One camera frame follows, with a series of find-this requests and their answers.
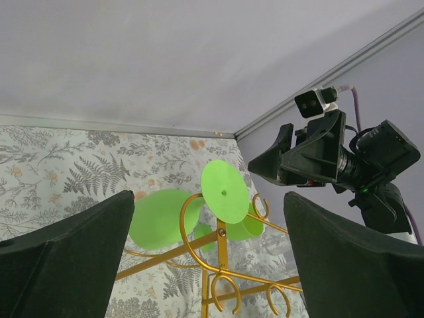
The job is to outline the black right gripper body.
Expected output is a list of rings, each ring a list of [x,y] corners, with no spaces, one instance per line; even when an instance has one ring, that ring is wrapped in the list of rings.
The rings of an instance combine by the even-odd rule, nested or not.
[[[416,162],[416,145],[385,120],[356,133],[348,148],[342,143],[337,181],[322,184],[332,184],[337,193],[366,192],[370,187],[390,183]]]

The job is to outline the green wine glass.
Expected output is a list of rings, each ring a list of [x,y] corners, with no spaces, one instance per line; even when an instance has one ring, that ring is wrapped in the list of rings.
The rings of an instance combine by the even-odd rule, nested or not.
[[[248,188],[239,171],[229,163],[213,160],[206,164],[200,188],[201,197],[190,203],[184,217],[187,235],[199,221],[203,206],[227,224],[237,224],[248,214]],[[180,211],[190,196],[182,189],[162,189],[139,199],[129,229],[132,241],[149,251],[181,242]]]
[[[264,224],[249,216],[246,216],[237,224],[226,225],[227,239],[230,241],[242,241],[259,237],[263,230]],[[194,239],[199,239],[212,232],[213,229],[209,225],[200,223],[194,230]]]

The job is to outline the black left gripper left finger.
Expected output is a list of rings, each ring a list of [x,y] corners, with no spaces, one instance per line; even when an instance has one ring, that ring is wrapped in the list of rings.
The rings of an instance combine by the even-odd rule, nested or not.
[[[2,317],[104,317],[134,212],[122,191],[1,242]]]

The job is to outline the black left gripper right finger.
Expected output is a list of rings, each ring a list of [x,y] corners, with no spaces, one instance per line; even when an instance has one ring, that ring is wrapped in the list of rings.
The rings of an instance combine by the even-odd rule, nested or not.
[[[284,217],[310,317],[422,317],[423,247],[284,196]]]

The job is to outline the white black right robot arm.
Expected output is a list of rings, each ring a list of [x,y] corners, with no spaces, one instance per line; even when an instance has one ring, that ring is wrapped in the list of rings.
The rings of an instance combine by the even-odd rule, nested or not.
[[[388,120],[345,140],[346,114],[338,109],[309,121],[303,129],[280,127],[274,143],[248,163],[248,171],[277,186],[347,190],[364,224],[384,234],[413,234],[407,208],[393,180],[416,163],[421,154]]]

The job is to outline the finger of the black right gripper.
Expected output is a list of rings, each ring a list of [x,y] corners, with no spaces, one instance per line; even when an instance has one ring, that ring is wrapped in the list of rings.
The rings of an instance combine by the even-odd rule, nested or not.
[[[248,163],[248,171],[268,182],[292,182],[293,174],[281,167],[282,155],[290,150],[293,124],[280,127],[274,143]]]
[[[345,123],[342,111],[309,121],[306,139],[282,155],[282,168],[317,182],[336,182]]]

